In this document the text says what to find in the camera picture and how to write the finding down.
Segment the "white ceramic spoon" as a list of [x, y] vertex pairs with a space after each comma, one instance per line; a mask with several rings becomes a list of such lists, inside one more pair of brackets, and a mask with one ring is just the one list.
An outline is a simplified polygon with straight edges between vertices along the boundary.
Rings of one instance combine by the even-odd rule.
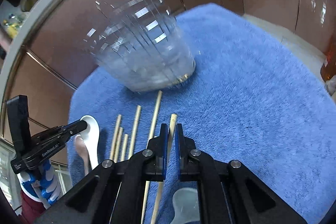
[[87, 123], [87, 128], [80, 135], [88, 150], [91, 168], [95, 169], [98, 166], [97, 148], [100, 136], [98, 122], [90, 115], [85, 115], [80, 120]]

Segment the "light blue ceramic spoon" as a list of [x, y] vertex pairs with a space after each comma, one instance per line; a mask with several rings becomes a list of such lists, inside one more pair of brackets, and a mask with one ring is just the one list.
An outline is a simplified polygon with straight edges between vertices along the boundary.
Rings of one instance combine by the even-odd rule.
[[173, 223], [199, 222], [198, 191], [194, 188], [178, 189], [172, 199], [174, 208]]

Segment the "pink ceramic spoon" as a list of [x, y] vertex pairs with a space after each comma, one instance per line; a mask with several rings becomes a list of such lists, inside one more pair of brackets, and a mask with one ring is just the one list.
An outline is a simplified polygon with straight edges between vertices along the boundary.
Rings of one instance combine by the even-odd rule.
[[85, 146], [84, 140], [80, 134], [75, 136], [75, 150], [77, 154], [82, 158], [84, 163], [84, 175], [86, 176], [89, 173], [90, 164], [89, 164], [89, 153], [87, 147]]

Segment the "blue terry towel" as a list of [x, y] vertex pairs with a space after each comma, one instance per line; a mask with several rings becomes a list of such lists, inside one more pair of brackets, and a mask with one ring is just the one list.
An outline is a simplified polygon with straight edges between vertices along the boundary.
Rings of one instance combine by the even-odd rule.
[[[291, 51], [241, 16], [209, 3], [177, 16], [196, 69], [163, 90], [156, 130], [178, 116], [184, 134], [214, 159], [240, 160], [307, 223], [335, 202], [335, 103]], [[74, 92], [68, 122], [93, 116], [98, 158], [109, 157], [118, 114], [134, 152], [146, 147], [158, 92], [133, 93], [101, 67]]]

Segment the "cooking oil bottle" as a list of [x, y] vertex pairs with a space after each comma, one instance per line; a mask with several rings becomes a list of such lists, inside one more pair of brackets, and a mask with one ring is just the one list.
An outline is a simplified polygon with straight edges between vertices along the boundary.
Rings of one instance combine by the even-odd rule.
[[329, 46], [325, 52], [325, 61], [320, 70], [321, 77], [324, 82], [330, 80], [336, 73], [336, 42], [335, 32], [329, 39]]

